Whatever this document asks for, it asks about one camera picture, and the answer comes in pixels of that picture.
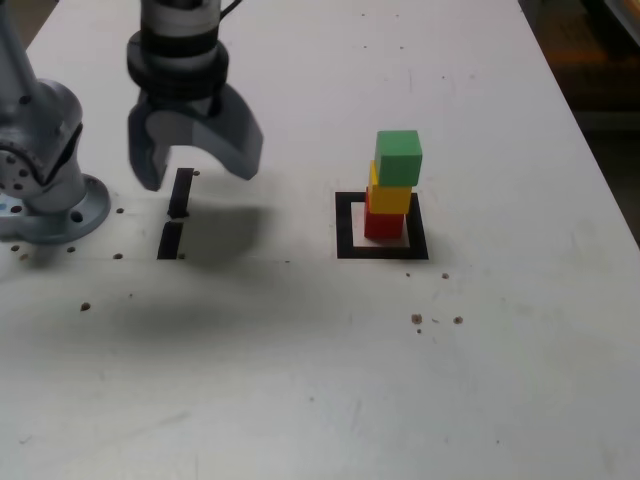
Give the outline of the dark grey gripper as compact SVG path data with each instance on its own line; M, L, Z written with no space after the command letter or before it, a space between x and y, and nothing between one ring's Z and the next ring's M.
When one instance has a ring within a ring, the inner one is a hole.
M128 116L129 162L140 184L161 188L169 151L189 146L207 152L231 174L250 180L258 172L263 134L239 93L225 85L214 96L141 90Z

